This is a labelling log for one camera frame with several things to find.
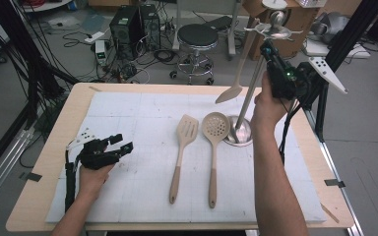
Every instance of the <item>forearm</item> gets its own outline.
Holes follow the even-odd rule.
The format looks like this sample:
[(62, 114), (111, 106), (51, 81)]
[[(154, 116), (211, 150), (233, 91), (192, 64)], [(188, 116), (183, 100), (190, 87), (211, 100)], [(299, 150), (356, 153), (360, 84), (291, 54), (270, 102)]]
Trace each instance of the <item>forearm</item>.
[(296, 196), (288, 182), (274, 130), (257, 129), (254, 144), (256, 215), (262, 235), (307, 235)]
[(60, 222), (57, 223), (51, 235), (79, 235), (84, 227), (93, 202), (92, 199), (87, 197), (77, 197)]

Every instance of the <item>spatula head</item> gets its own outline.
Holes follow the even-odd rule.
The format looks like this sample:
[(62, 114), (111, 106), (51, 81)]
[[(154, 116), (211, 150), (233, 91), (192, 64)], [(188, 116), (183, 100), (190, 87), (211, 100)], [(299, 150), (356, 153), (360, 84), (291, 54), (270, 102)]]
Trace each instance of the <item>spatula head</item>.
[(222, 113), (213, 112), (208, 114), (202, 122), (202, 131), (211, 143), (218, 143), (229, 133), (228, 118)]
[(177, 126), (177, 137), (181, 145), (187, 146), (194, 142), (198, 135), (199, 121), (191, 116), (183, 115)]

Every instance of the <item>wooden table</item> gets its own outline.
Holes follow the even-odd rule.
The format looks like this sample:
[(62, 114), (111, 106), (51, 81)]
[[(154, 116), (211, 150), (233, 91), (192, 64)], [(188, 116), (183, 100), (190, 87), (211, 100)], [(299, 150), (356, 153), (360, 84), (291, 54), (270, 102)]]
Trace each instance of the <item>wooden table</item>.
[[(28, 181), (7, 221), (9, 231), (50, 231), (46, 223), (60, 170), (63, 168), (66, 145), (72, 141), (85, 118), (97, 91), (221, 94), (227, 87), (77, 84), (73, 87), (60, 116), (36, 162), (33, 173), (42, 175), (39, 182)], [(346, 201), (337, 186), (326, 186), (324, 180), (335, 179), (319, 143), (303, 112), (292, 119), (296, 134), (327, 221), (308, 224), (311, 228), (350, 228), (354, 222)], [(256, 223), (92, 223), (88, 230), (190, 230), (190, 229), (257, 229)]]

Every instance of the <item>slotted spoon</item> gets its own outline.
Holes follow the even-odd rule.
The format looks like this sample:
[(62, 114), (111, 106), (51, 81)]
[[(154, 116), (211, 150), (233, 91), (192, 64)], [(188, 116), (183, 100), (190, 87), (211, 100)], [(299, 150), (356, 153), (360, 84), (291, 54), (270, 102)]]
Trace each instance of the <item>slotted spoon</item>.
[(171, 181), (169, 200), (174, 204), (179, 189), (180, 166), (182, 165), (183, 150), (187, 145), (194, 142), (198, 135), (199, 121), (188, 115), (183, 115), (177, 126), (177, 138), (179, 140), (179, 154), (177, 156), (176, 167), (174, 168), (173, 179)]
[(229, 121), (225, 115), (219, 112), (208, 114), (202, 121), (202, 131), (213, 146), (213, 164), (210, 178), (210, 208), (217, 203), (217, 146), (229, 133)]

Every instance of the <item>black stool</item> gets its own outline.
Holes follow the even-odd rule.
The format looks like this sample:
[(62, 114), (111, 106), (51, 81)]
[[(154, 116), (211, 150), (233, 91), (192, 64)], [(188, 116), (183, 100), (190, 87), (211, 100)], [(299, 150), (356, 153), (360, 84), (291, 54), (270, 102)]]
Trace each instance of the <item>black stool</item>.
[[(177, 62), (177, 68), (189, 75), (188, 85), (192, 85), (192, 77), (210, 74), (207, 84), (214, 83), (214, 62), (200, 51), (209, 50), (218, 44), (218, 33), (210, 27), (191, 24), (181, 27), (177, 32), (177, 40), (183, 46), (193, 49), (193, 52), (183, 56)], [(177, 72), (170, 72), (172, 79), (176, 78)]]

